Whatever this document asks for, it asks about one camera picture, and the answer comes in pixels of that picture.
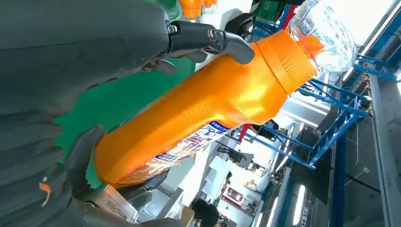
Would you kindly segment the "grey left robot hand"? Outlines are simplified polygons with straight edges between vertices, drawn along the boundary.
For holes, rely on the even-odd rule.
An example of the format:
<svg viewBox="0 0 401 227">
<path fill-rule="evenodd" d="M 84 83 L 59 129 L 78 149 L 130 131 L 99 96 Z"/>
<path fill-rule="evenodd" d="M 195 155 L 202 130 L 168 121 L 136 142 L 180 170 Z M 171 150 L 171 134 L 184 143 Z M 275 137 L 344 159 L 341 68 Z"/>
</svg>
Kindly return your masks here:
<svg viewBox="0 0 401 227">
<path fill-rule="evenodd" d="M 54 119 L 85 91 L 138 71 L 171 72 L 166 57 L 203 62 L 208 53 L 249 63 L 239 36 L 171 22 L 142 0 L 3 0 L 0 3 L 0 224 L 3 227 L 129 227 L 78 200 L 104 130 L 82 133 L 66 164 Z"/>
</svg>

